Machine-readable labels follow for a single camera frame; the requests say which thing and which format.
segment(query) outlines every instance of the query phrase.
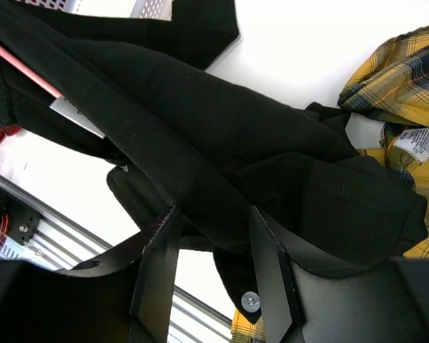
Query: metal mesh basket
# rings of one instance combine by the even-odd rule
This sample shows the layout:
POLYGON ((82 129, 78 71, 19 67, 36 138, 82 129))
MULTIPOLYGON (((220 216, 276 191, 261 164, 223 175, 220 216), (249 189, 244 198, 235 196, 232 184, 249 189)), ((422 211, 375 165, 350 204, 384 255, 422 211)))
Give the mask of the metal mesh basket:
POLYGON ((135 4, 132 16, 138 18, 163 19, 169 16, 171 7, 169 0, 138 0, 135 4))
MULTIPOLYGON (((107 14, 109 9, 116 6, 114 1, 97 2, 94 0, 16 0, 26 4, 55 9, 70 13, 100 15, 107 14), (99 11, 99 6, 104 7, 104 11, 99 11)), ((123 5, 129 10, 133 7, 131 13, 120 13, 121 16, 130 16, 143 19, 166 19, 169 20, 172 10, 172 0, 124 0, 123 5)))
POLYGON ((57 9, 60 11, 70 12, 74 8, 74 0, 16 0, 25 4, 46 7, 47 9, 57 9))

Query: white tag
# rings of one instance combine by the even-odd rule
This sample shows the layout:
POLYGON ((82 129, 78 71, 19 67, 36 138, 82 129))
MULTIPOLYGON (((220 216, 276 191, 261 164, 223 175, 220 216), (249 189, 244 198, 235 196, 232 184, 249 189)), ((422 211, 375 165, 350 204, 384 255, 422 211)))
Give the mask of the white tag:
POLYGON ((429 129, 405 130, 393 145, 406 150, 420 163, 424 163, 429 160, 429 129))
POLYGON ((83 129, 99 136, 100 138, 105 138, 105 134, 101 132, 93 123, 91 123, 88 118, 86 118, 78 109, 69 101, 65 96, 54 100, 50 106, 51 109, 61 114, 65 118, 71 120, 75 124, 78 124, 83 129))

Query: black fabric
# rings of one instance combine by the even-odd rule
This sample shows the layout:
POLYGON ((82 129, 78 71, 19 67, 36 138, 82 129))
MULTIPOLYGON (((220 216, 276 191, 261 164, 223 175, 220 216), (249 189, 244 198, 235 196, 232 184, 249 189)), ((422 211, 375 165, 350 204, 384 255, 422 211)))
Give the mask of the black fabric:
POLYGON ((17 4, 72 39, 120 41, 206 69, 239 35, 233 0, 177 0, 172 21, 74 16, 17 4))
MULTIPOLYGON (((200 1, 177 0, 175 6, 187 6, 184 20, 194 19, 199 27, 200 18, 217 22, 210 13, 222 12, 210 9, 229 4, 225 18, 230 21, 219 23, 222 30, 232 28, 227 24, 232 22, 231 1, 200 1), (196 4, 211 7, 201 10, 196 4)), ((124 154, 129 172, 115 169, 109 185, 137 223, 149 222, 164 204, 178 204, 186 220, 183 234, 194 237, 186 241, 188 247, 191 242, 199 247, 203 236, 246 271, 252 263, 247 223, 251 204, 265 208, 309 242, 353 262, 375 263, 392 252, 400 254, 425 236, 425 200, 394 182, 371 158, 359 156, 339 134, 340 122, 328 124, 341 116, 318 113, 315 120, 313 112, 292 109, 190 66, 187 63, 196 63, 189 55, 205 56, 197 39, 191 41, 195 45, 188 55, 171 49, 172 44, 178 46, 179 36, 169 39, 173 43, 162 41, 168 51, 152 51, 130 36, 97 38, 93 31, 89 36, 91 19, 73 19, 87 30, 77 34, 57 26, 61 22, 54 16, 66 14, 26 9, 0 0, 0 41, 70 99, 107 139, 76 131, 47 108, 42 90, 31 88, 30 81, 19 79, 2 63, 1 80, 11 85, 10 117, 93 156, 115 159, 124 154), (46 24, 35 15, 44 16, 46 24), (38 106, 31 107, 32 102, 38 106), (60 130, 56 121, 63 122, 60 130)), ((141 25, 140 20, 102 20, 99 26, 141 25)), ((238 279, 235 268, 225 265, 217 263, 237 304, 242 296, 238 292, 255 284, 254 272, 238 279)))
POLYGON ((351 145, 350 139, 346 134, 346 125, 350 120, 351 113, 344 109, 334 109, 332 107, 323 106, 317 102, 312 102, 307 106, 306 110, 317 113, 317 120, 336 132, 345 142, 351 145))
POLYGON ((261 310, 249 313, 243 309, 242 297, 246 292, 259 294, 257 288, 255 266, 252 256, 239 256, 223 249, 213 251, 214 262, 218 273, 220 273, 222 283, 230 295, 232 302, 240 313, 251 323, 255 323, 262 315, 261 310), (232 282, 232 275, 236 276, 236 281, 232 282))

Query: clothing label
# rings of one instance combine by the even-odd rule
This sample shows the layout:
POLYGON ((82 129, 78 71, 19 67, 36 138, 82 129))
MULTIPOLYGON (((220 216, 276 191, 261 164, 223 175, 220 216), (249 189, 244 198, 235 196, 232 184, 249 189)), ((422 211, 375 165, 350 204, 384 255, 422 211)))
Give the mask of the clothing label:
POLYGON ((429 129, 405 130, 393 145, 408 151, 420 163, 424 163, 429 160, 429 129))
POLYGON ((105 134, 101 132, 95 125, 93 125, 93 123, 91 123, 91 121, 88 120, 88 118, 86 118, 80 111, 78 111, 72 102, 69 101, 65 96, 61 96, 60 98, 54 100, 50 107, 68 120, 78 124, 83 129, 86 129, 100 138, 105 137, 105 134))

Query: white surface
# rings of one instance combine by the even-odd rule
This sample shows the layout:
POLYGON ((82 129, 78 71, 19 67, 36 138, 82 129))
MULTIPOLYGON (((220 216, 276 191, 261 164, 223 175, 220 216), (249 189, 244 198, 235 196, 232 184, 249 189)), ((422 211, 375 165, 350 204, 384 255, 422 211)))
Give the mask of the white surface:
POLYGON ((86 16, 168 19, 172 0, 76 0, 74 13, 86 16))
MULTIPOLYGON (((133 7, 83 1, 105 16, 128 16, 133 7)), ((384 40, 429 24, 429 0, 237 0, 236 7, 242 38, 209 72, 298 108, 335 106, 347 79, 384 40)), ((357 116, 347 130, 357 147, 369 147, 378 145, 380 128, 357 116)), ((1 174, 116 244, 137 228, 108 190, 111 168, 33 134, 0 147, 1 174)), ((211 254, 181 252, 177 285, 232 317, 211 254)))

